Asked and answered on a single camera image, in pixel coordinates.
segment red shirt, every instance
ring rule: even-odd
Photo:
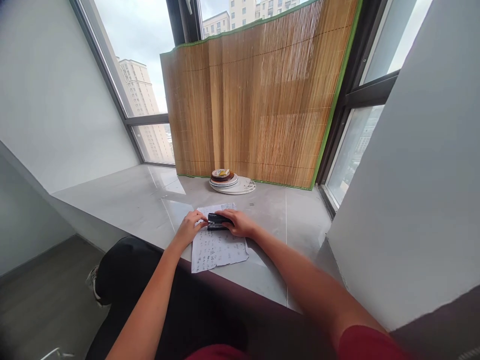
[[[409,360],[392,338],[367,326],[355,325],[343,332],[338,345],[338,360]],[[249,357],[228,345],[210,345],[186,360],[246,360]]]

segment window frame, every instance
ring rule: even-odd
[[[90,4],[90,1],[94,0],[84,0],[84,2],[88,4]],[[88,16],[90,9],[84,6],[83,0],[69,0],[69,2],[73,9],[73,12],[75,13],[78,23],[80,24],[80,27],[85,35],[88,46],[93,53],[93,57],[95,58],[100,73],[107,85],[108,91],[110,92],[112,100],[126,129],[128,137],[130,138],[138,160],[141,164],[174,168],[175,164],[145,161],[145,158],[142,154],[142,151],[140,150],[139,144],[137,143],[137,139],[133,131],[134,126],[169,124],[169,114],[160,113],[154,115],[133,117],[128,116],[128,109],[130,108],[130,105],[125,104],[125,101],[122,100],[120,90],[116,85],[116,80],[120,80],[120,74],[113,74],[110,71],[108,60],[104,55],[104,52],[100,45],[100,40],[97,38],[97,35],[94,31],[94,27],[96,24],[92,23],[94,19],[91,20]],[[185,1],[165,0],[165,2],[168,9],[168,15],[170,17],[170,25],[175,46],[185,43],[193,43],[201,40],[203,26],[202,22],[200,21],[201,14],[199,0],[190,0],[190,8],[188,8]]]
[[[384,12],[391,0],[364,1],[360,11],[330,130],[321,157],[315,182],[330,217],[337,213],[337,202],[326,187],[335,159],[348,129],[353,109],[384,105],[392,91],[400,70],[360,85],[377,33],[381,30]]]

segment black object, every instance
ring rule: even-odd
[[[230,223],[232,225],[234,224],[234,222],[228,217],[218,215],[214,212],[208,214],[208,230],[228,230],[225,226],[222,225],[222,223]]]
[[[124,237],[103,256],[95,290],[111,307],[86,360],[107,357],[161,257],[162,250],[133,236]],[[182,360],[213,344],[245,352],[246,328],[232,316],[228,304],[189,270],[177,266],[155,359]]]

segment grey floor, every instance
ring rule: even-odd
[[[12,358],[39,360],[57,347],[85,357],[108,313],[85,284],[102,256],[73,236],[0,278],[0,331]]]

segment hand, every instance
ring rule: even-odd
[[[201,228],[206,227],[209,224],[208,219],[198,210],[190,211],[178,228],[175,237],[171,241],[171,246],[177,247],[181,252],[194,240],[195,235]]]
[[[255,232],[260,229],[260,226],[255,221],[241,211],[226,209],[216,211],[215,214],[222,215],[233,221],[233,225],[229,222],[222,222],[222,225],[228,228],[235,236],[253,239]]]

